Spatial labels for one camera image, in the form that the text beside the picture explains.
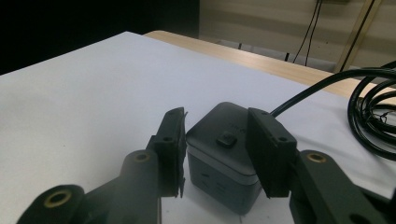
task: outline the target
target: black cable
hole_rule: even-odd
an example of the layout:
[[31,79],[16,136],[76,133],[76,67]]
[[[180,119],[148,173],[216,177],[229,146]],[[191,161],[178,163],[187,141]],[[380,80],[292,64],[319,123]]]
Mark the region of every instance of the black cable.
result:
[[319,3],[317,17],[315,19],[314,27],[312,28],[311,36],[309,37],[308,51],[307,51],[306,57],[305,57],[305,66],[308,63],[308,56],[309,56],[309,51],[311,50],[312,37],[314,36],[315,28],[317,28],[317,23],[318,23],[318,18],[319,18],[319,14],[320,14],[320,9],[321,9],[321,5],[323,3],[323,0],[319,0],[319,1],[320,1],[320,3]]
[[[344,79],[350,77],[365,77],[353,91],[348,107],[347,118],[349,127],[358,141],[372,153],[396,161],[395,151],[389,151],[374,144],[367,138],[365,133],[370,134],[382,140],[385,144],[396,146],[396,137],[391,133],[396,133],[396,126],[386,123],[387,115],[396,111],[396,105],[380,104],[380,102],[396,97],[396,91],[390,91],[378,94],[385,88],[396,84],[396,71],[392,70],[396,67],[396,61],[385,64],[381,68],[362,68],[356,70],[348,70],[326,77],[317,84],[309,87],[305,91],[300,92],[286,103],[277,107],[271,114],[274,117],[279,116],[285,110],[301,102],[311,94]],[[388,79],[372,88],[364,97],[360,97],[363,89],[376,77]],[[385,110],[382,115],[376,114],[375,111]]]
[[308,36],[309,30],[311,29],[312,21],[314,21],[315,15],[317,14],[318,4],[319,4],[319,0],[317,1],[317,4],[315,5],[314,14],[312,15],[311,22],[309,22],[308,29],[306,29],[306,33],[305,33],[305,36],[304,36],[304,39],[303,39],[303,43],[301,44],[300,48],[298,49],[297,54],[296,54],[296,56],[293,59],[293,63],[296,62],[296,59],[297,59],[298,55],[300,54],[301,49],[303,48],[303,45],[304,45],[305,40],[306,40],[306,37]]

